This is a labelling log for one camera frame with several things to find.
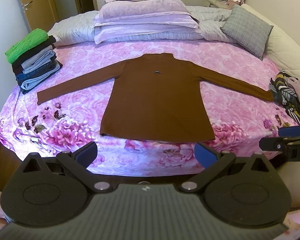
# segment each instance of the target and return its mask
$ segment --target gray ribbed panel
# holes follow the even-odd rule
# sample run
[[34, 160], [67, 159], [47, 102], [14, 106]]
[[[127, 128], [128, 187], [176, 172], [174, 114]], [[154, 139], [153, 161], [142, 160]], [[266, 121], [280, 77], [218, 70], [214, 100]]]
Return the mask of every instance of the gray ribbed panel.
[[11, 223], [0, 240], [272, 240], [285, 230], [283, 225], [228, 225], [206, 211], [196, 195], [177, 192], [173, 185], [119, 185], [112, 193], [95, 195], [67, 223], [37, 229]]

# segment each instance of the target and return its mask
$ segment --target bed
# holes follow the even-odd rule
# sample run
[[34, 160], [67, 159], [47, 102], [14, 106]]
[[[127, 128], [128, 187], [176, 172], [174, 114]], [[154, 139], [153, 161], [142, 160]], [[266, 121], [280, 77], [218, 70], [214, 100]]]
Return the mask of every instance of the bed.
[[[244, 7], [258, 15], [249, 6]], [[99, 45], [83, 42], [56, 48], [63, 68], [26, 95], [22, 95], [18, 87], [14, 88], [0, 113], [0, 142], [23, 160], [29, 152], [39, 152], [43, 157], [55, 156], [60, 151], [75, 151], [89, 141], [95, 141], [98, 158], [88, 169], [98, 174], [166, 176], [198, 173], [203, 167], [194, 158], [194, 144], [135, 141], [99, 135], [113, 80], [61, 96], [40, 106], [36, 104], [36, 93], [125, 59], [163, 52], [267, 90], [270, 78], [275, 77], [278, 69], [290, 70], [294, 76], [300, 77], [300, 49], [291, 38], [282, 41], [281, 38], [287, 36], [282, 32], [275, 26], [263, 61], [239, 45], [205, 40], [103, 42]], [[287, 44], [293, 50], [289, 58], [297, 64], [298, 71], [294, 71], [291, 64], [282, 59], [282, 51], [286, 51]], [[259, 140], [264, 136], [276, 136], [280, 127], [297, 125], [275, 103], [207, 82], [201, 82], [200, 88], [216, 137], [214, 141], [206, 143], [218, 151], [232, 151], [237, 156], [264, 153], [271, 159], [278, 152], [262, 152], [258, 146]], [[293, 188], [293, 206], [300, 206], [300, 188], [292, 183], [296, 181], [296, 176], [300, 178], [300, 163], [288, 163], [280, 173], [285, 182], [288, 181], [288, 188]]]

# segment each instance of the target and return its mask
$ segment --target green knitted sweater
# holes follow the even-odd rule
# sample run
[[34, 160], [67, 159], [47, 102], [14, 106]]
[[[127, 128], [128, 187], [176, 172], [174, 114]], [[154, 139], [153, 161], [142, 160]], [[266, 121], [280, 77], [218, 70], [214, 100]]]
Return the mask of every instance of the green knitted sweater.
[[13, 45], [5, 53], [10, 64], [14, 63], [19, 56], [41, 44], [49, 38], [48, 34], [42, 29], [35, 29], [30, 32], [22, 41]]

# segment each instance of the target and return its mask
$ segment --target wooden door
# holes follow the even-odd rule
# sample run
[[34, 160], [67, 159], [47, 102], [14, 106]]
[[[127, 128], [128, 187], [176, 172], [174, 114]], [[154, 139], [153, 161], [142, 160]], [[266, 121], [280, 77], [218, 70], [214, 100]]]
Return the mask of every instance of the wooden door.
[[58, 22], [54, 0], [21, 0], [23, 11], [32, 30], [49, 31]]

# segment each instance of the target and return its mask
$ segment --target shirt sleeve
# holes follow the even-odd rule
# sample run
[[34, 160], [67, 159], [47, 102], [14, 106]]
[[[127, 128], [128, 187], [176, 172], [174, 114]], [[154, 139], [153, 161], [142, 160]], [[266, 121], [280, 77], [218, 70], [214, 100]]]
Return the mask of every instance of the shirt sleeve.
[[126, 61], [121, 61], [40, 91], [37, 93], [37, 104], [39, 106], [53, 98], [97, 85], [111, 78], [118, 78], [124, 70], [125, 64]]
[[262, 88], [251, 85], [245, 81], [220, 74], [208, 68], [198, 66], [192, 62], [189, 62], [189, 68], [192, 74], [202, 81], [208, 81], [220, 87], [228, 88], [265, 101], [274, 101], [270, 90], [265, 91]]

